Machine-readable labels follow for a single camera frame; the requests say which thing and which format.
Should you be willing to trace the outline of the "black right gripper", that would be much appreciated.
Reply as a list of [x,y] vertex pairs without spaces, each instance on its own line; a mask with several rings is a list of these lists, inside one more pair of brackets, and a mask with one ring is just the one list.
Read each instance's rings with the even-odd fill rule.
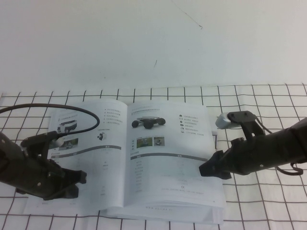
[[232,140],[231,148],[226,152],[216,151],[207,162],[199,166],[201,176],[228,180],[232,178],[231,173],[250,174],[263,170],[263,160],[260,158],[262,141],[263,136],[250,140]]

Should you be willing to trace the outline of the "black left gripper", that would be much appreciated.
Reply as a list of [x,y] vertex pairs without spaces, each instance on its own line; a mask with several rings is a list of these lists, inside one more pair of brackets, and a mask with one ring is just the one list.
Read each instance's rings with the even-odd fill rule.
[[77,183],[85,184],[87,173],[82,170],[63,169],[53,160],[31,158],[22,150],[15,153],[17,175],[16,192],[44,200],[74,199],[79,196]]

